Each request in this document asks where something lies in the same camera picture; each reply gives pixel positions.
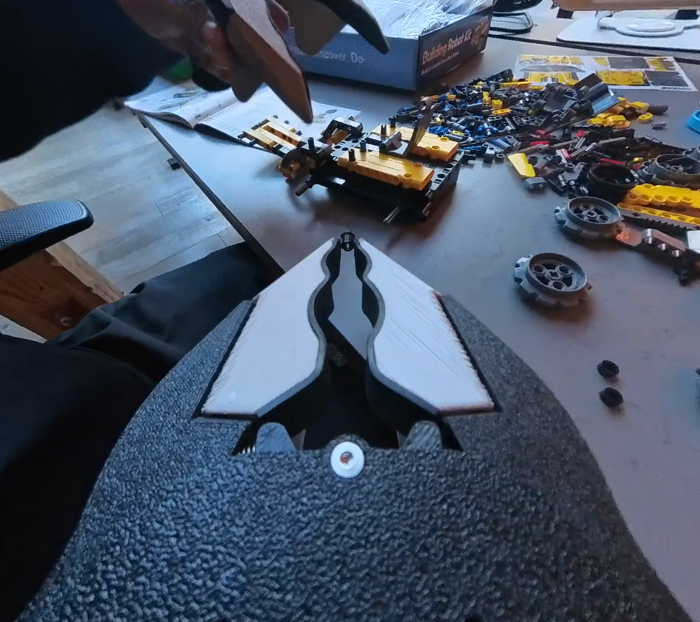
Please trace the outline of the person's black trousers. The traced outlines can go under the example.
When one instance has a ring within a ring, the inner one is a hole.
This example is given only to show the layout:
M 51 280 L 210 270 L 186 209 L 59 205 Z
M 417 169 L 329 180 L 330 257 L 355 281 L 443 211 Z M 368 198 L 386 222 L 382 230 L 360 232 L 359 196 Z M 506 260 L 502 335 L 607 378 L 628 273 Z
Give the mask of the person's black trousers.
M 41 587 L 153 388 L 271 281 L 244 242 L 138 284 L 38 343 L 1 335 L 1 620 Z

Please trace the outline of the pile of yellow brick beams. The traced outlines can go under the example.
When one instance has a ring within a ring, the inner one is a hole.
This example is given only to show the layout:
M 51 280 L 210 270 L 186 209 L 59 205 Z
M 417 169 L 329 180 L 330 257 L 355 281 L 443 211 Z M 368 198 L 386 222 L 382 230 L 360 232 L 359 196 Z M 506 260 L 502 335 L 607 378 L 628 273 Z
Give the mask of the pile of yellow brick beams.
M 641 184 L 618 202 L 625 212 L 661 218 L 674 224 L 699 227 L 699 191 L 683 187 Z

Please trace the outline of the pile of small brick parts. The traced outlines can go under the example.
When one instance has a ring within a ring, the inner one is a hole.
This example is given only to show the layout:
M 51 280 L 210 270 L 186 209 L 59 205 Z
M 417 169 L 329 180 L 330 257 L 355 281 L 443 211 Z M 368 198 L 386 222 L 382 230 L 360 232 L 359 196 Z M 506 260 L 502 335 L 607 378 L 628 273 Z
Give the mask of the pile of small brick parts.
M 665 117 L 669 106 L 616 96 L 597 76 L 573 86 L 532 85 L 511 70 L 425 96 L 433 108 L 429 132 L 457 141 L 466 161 L 529 156 L 548 188 L 570 197 L 589 196 L 587 175 L 598 162 L 625 165 L 637 176 L 661 154 L 661 143 L 635 135 L 635 125 Z

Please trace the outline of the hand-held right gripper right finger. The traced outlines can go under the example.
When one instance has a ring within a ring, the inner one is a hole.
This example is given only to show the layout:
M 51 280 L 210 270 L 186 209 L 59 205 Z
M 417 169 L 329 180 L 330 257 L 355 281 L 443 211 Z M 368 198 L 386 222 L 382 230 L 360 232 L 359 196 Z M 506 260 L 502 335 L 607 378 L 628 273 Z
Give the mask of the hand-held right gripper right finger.
M 497 403 L 431 285 L 357 238 L 355 272 L 367 340 L 366 395 L 405 441 L 417 423 L 493 413 Z

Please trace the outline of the grey desk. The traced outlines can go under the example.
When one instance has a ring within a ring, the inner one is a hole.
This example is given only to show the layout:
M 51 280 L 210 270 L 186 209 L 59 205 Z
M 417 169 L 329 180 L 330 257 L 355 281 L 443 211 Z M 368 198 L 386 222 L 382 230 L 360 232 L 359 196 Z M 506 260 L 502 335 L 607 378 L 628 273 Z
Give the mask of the grey desk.
M 425 222 L 384 224 L 383 210 L 321 187 L 297 197 L 267 152 L 139 119 L 274 273 L 350 230 L 512 347 L 576 422 L 639 547 L 699 619 L 699 285 L 680 286 L 662 262 L 619 245 L 570 240 L 553 219 L 559 198 L 526 192 L 506 163 L 464 165 Z M 513 266 L 537 252 L 582 266 L 592 285 L 583 307 L 523 302 Z M 616 378 L 597 373 L 605 359 Z M 621 408 L 601 402 L 606 387 L 623 394 Z

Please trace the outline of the yellow black brick model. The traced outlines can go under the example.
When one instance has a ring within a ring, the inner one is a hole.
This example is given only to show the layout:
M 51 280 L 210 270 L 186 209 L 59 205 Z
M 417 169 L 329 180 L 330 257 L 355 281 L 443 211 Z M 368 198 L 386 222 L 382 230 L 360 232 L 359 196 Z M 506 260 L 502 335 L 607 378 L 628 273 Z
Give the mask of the yellow black brick model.
M 279 172 L 298 183 L 297 197 L 313 187 L 340 191 L 388 207 L 388 224 L 399 215 L 427 219 L 455 188 L 464 155 L 457 141 L 429 132 L 433 108 L 426 100 L 411 127 L 393 117 L 367 129 L 349 110 L 318 107 L 320 116 L 305 131 L 270 115 L 236 136 L 276 155 Z

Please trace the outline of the yellow black sticker sheet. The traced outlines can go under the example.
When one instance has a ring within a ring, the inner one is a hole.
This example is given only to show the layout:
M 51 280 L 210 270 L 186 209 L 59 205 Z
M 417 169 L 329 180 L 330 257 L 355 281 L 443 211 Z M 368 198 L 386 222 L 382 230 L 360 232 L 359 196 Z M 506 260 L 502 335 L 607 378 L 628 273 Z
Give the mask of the yellow black sticker sheet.
M 696 91 L 673 57 L 523 54 L 514 65 L 513 75 L 517 80 L 538 86 L 555 83 L 573 86 L 589 75 L 595 75 L 614 89 Z

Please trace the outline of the white stand base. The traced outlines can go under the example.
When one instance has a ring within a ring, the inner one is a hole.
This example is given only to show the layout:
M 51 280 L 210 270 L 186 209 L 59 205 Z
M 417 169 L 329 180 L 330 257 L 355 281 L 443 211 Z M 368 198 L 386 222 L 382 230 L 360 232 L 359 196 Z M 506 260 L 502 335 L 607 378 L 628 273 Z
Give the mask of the white stand base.
M 699 19 L 677 19 L 673 11 L 587 13 L 557 35 L 558 42 L 585 46 L 699 52 Z

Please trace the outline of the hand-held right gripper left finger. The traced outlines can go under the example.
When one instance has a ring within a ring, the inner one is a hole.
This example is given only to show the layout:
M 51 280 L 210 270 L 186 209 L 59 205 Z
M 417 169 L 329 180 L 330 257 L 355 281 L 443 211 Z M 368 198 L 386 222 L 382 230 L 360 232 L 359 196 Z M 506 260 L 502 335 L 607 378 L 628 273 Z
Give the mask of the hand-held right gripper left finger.
M 244 314 L 201 405 L 202 417 L 283 425 L 295 438 L 330 394 L 324 333 L 334 309 L 340 238 L 331 238 L 267 286 Z

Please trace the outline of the blue cardboard kit box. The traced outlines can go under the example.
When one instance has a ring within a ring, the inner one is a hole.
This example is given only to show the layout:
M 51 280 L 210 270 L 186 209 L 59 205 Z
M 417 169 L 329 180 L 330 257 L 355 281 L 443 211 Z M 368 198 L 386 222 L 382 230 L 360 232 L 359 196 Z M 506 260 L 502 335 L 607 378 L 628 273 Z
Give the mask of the blue cardboard kit box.
M 483 52 L 492 16 L 487 8 L 418 38 L 390 37 L 386 54 L 348 26 L 314 54 L 302 51 L 293 28 L 285 40 L 311 75 L 416 92 Z

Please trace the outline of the white instruction booklet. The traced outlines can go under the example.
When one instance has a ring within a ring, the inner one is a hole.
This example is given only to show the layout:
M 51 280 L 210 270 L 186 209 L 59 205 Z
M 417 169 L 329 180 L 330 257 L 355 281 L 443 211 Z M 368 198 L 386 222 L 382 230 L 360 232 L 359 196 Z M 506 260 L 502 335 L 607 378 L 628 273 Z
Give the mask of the white instruction booklet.
M 191 81 L 171 84 L 162 77 L 125 100 L 125 106 L 137 114 L 233 140 L 264 121 L 274 121 L 288 131 L 313 137 L 320 137 L 333 119 L 361 121 L 362 112 L 358 109 L 315 101 L 311 105 L 314 118 L 306 124 L 267 86 L 259 88 L 247 102 L 239 102 L 230 89 L 208 92 Z

